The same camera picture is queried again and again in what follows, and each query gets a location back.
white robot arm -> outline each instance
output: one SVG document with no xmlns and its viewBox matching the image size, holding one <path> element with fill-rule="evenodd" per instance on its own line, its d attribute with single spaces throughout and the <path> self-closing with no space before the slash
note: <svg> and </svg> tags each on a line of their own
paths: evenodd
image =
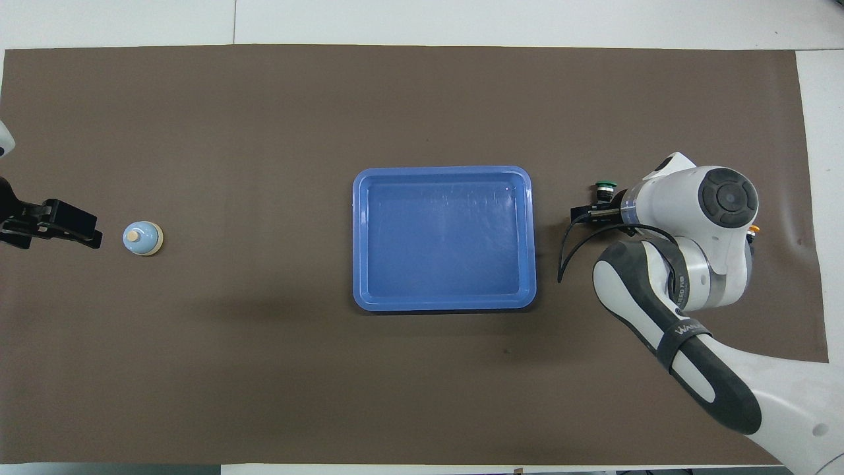
<svg viewBox="0 0 844 475">
<path fill-rule="evenodd" d="M 12 134 L 9 133 L 8 129 L 3 122 L 0 122 L 0 156 L 4 156 L 14 148 L 14 139 L 12 138 Z"/>
<path fill-rule="evenodd" d="M 601 304 L 718 422 L 796 475 L 843 474 L 844 369 L 742 352 L 685 313 L 744 293 L 746 234 L 758 207 L 753 184 L 675 153 L 616 205 L 624 224 L 660 228 L 676 245 L 650 237 L 609 246 L 592 274 Z"/>
</svg>

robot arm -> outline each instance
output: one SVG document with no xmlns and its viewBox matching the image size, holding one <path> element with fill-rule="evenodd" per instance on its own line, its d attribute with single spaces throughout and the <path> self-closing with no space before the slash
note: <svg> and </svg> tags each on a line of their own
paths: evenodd
<svg viewBox="0 0 844 475">
<path fill-rule="evenodd" d="M 12 134 L 0 122 L 0 157 L 14 148 Z M 21 201 L 12 186 L 0 177 L 0 243 L 28 249 L 32 238 L 65 239 L 98 249 L 102 232 L 96 228 L 97 217 L 59 199 L 41 205 Z"/>
<path fill-rule="evenodd" d="M 672 167 L 672 159 L 679 163 Z M 736 350 L 685 313 L 744 292 L 744 235 L 757 206 L 752 184 L 726 168 L 694 167 L 680 154 L 667 163 L 625 194 L 619 212 L 625 223 L 665 229 L 677 245 L 651 238 L 609 246 L 592 275 L 601 304 L 718 422 L 797 475 L 844 473 L 844 370 Z M 717 209 L 703 198 L 711 201 L 713 192 Z"/>
</svg>

white casing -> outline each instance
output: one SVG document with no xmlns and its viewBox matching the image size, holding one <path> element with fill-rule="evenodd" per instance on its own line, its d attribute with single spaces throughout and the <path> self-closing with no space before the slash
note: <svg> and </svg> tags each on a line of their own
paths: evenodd
<svg viewBox="0 0 844 475">
<path fill-rule="evenodd" d="M 0 148 L 3 149 L 1 156 L 6 156 L 14 149 L 14 139 L 3 122 L 0 122 Z"/>
<path fill-rule="evenodd" d="M 706 307 L 733 303 L 747 287 L 745 236 L 753 220 L 747 226 L 732 229 L 710 221 L 701 209 L 698 189 L 709 171 L 723 167 L 696 167 L 679 152 L 669 159 L 664 168 L 647 175 L 625 194 L 622 217 L 625 222 L 659 227 L 697 243 L 711 272 L 716 274 L 713 277 L 725 281 L 723 292 L 709 299 Z"/>
</svg>

white table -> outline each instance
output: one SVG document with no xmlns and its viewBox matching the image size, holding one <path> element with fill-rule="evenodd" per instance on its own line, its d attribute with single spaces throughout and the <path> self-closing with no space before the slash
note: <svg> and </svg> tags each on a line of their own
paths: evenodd
<svg viewBox="0 0 844 475">
<path fill-rule="evenodd" d="M 838 271 L 844 223 L 836 203 L 836 188 L 844 183 L 844 7 L 832 0 L 0 1 L 0 57 L 13 48 L 232 43 L 798 50 L 829 358 L 844 366 L 844 277 Z M 246 465 L 224 466 L 223 473 L 433 475 L 515 468 Z"/>
</svg>

blue tray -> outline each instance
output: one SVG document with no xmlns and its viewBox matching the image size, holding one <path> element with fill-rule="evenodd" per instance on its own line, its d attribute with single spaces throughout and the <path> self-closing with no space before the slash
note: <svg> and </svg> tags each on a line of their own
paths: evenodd
<svg viewBox="0 0 844 475">
<path fill-rule="evenodd" d="M 521 308 L 536 295 L 519 167 L 370 168 L 352 213 L 352 292 L 366 310 Z"/>
</svg>

